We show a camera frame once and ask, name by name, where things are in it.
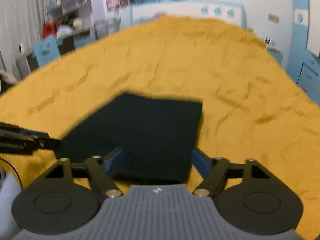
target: black cable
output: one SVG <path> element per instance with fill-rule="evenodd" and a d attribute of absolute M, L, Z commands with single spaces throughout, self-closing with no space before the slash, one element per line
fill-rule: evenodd
<path fill-rule="evenodd" d="M 15 169 L 15 167 L 14 167 L 11 163 L 9 163 L 7 160 L 5 160 L 5 159 L 3 159 L 3 158 L 1 158 L 1 157 L 0 157 L 0 160 L 1 160 L 1 161 L 4 161 L 6 164 L 8 164 L 8 165 L 14 170 L 14 172 L 16 173 L 16 175 L 17 175 L 17 177 L 18 177 L 18 180 L 19 180 L 19 183 L 20 183 L 20 186 L 21 186 L 21 190 L 22 190 L 22 189 L 23 189 L 22 181 L 21 181 L 21 178 L 20 178 L 17 170 Z"/>

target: white headboard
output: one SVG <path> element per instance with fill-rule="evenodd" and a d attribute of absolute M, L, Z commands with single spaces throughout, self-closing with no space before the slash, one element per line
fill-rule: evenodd
<path fill-rule="evenodd" d="M 154 2 L 131 6 L 131 25 L 148 22 L 161 14 L 197 18 L 217 18 L 227 23 L 245 27 L 244 7 L 220 1 L 187 0 Z"/>

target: yellow fabric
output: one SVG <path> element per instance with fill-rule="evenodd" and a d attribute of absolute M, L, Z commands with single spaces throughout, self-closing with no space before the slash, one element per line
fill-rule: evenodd
<path fill-rule="evenodd" d="M 264 43 L 236 26 L 163 17 L 126 29 L 23 80 L 0 98 L 0 121 L 63 138 L 122 90 L 202 98 L 198 147 L 235 163 L 257 159 L 302 199 L 298 233 L 306 239 L 320 233 L 320 110 Z M 24 186 L 55 161 L 51 151 L 1 157 Z M 200 182 L 193 168 L 189 190 Z"/>

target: black folded garment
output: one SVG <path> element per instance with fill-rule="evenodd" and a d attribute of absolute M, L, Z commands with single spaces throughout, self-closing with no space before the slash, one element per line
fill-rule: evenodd
<path fill-rule="evenodd" d="M 116 177 L 183 183 L 190 172 L 201 114 L 199 102 L 125 93 L 74 128 L 55 154 L 75 163 L 120 147 L 126 151 L 116 162 Z"/>

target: gray ribbed plate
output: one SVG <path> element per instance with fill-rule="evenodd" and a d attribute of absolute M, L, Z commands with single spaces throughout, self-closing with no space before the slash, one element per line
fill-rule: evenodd
<path fill-rule="evenodd" d="M 83 227 L 42 236 L 22 230 L 14 240 L 302 240 L 290 230 L 274 236 L 244 233 L 227 223 L 209 197 L 186 185 L 131 186 L 128 194 L 104 201 Z"/>

